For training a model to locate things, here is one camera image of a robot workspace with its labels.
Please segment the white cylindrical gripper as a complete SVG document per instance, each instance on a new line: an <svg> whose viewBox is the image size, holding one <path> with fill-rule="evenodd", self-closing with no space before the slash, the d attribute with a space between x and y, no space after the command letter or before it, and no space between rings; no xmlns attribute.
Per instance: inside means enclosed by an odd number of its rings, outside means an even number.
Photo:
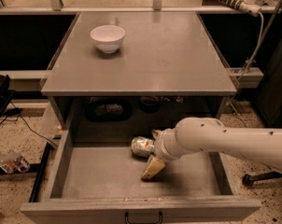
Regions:
<svg viewBox="0 0 282 224"><path fill-rule="evenodd" d="M182 147L176 139L175 129L153 130L154 155L148 158L147 168L142 173L143 180L150 180L156 176L164 167L165 162L175 161L183 155L190 154L190 151Z"/></svg>

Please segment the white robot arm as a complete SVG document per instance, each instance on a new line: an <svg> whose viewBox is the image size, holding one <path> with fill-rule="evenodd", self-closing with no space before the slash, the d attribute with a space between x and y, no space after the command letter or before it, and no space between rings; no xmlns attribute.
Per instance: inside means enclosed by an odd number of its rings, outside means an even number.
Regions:
<svg viewBox="0 0 282 224"><path fill-rule="evenodd" d="M224 153L282 174L282 129L231 128L218 119L182 119L175 128L156 132L142 177L151 179L166 163L197 152Z"/></svg>

